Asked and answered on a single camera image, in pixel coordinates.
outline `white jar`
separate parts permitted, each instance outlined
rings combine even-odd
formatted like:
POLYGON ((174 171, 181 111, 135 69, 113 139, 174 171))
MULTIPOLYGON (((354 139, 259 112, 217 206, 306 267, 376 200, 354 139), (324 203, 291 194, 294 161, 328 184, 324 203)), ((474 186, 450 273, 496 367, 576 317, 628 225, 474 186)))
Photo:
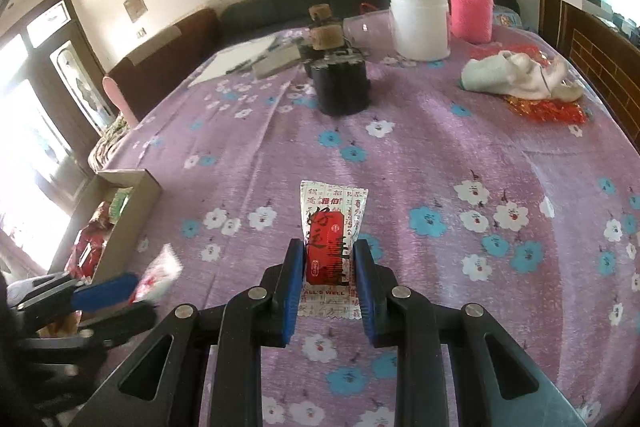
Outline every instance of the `white jar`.
POLYGON ((448 0, 391 0, 396 51, 411 60, 449 57, 448 0))

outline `beige box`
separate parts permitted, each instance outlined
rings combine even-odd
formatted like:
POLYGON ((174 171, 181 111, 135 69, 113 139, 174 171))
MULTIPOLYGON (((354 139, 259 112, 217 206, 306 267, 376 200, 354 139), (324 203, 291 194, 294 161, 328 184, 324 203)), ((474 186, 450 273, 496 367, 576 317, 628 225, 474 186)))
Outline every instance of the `beige box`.
POLYGON ((129 187, 132 187, 129 201, 111 230, 92 282, 102 283, 125 272, 130 256, 136 251, 140 232, 162 192, 156 179, 145 169, 100 171, 95 175, 71 215, 49 273, 65 269, 78 232, 89 223, 100 203, 110 201, 118 188, 129 187))

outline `silver bolt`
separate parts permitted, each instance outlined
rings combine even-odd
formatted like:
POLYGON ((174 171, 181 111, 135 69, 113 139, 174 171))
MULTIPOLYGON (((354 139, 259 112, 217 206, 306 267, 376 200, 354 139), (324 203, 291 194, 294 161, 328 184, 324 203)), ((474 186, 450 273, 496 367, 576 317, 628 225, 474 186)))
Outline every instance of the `silver bolt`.
POLYGON ((254 286, 249 290, 249 298, 254 301, 259 301, 260 299, 264 299, 267 296, 267 290, 265 290, 262 286, 254 286))
POLYGON ((406 286, 396 286, 391 290, 391 295, 398 299, 406 299, 411 296, 411 290, 406 286))
POLYGON ((65 375, 67 375, 68 377, 77 377, 78 373, 80 373, 80 371, 78 371, 77 365, 74 365, 72 363, 70 363, 69 365, 65 365, 65 375))
POLYGON ((465 306, 465 313, 469 317, 482 317, 484 315, 484 308, 480 304, 471 303, 465 306))
POLYGON ((175 316, 179 319, 188 319, 193 315, 193 307, 188 304, 181 304, 175 309, 175 316))

